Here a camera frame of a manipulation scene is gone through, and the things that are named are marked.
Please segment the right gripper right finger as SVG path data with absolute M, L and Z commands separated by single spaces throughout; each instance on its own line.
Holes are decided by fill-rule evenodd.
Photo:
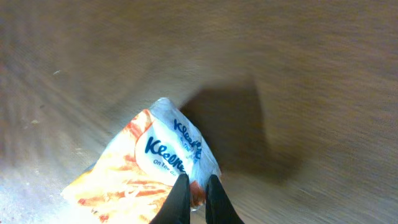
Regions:
M 207 224 L 244 224 L 230 202 L 219 178 L 212 174 L 206 186 Z

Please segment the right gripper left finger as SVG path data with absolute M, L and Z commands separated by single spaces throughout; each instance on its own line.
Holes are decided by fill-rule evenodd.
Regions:
M 190 224 L 190 198 L 188 175 L 181 174 L 150 224 Z

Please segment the orange tissue pack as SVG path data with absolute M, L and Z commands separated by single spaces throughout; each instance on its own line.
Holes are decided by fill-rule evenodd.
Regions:
M 62 191 L 97 223 L 149 223 L 181 174 L 191 208 L 205 203 L 219 165 L 201 132 L 168 99 L 138 113 L 107 145 L 96 163 Z

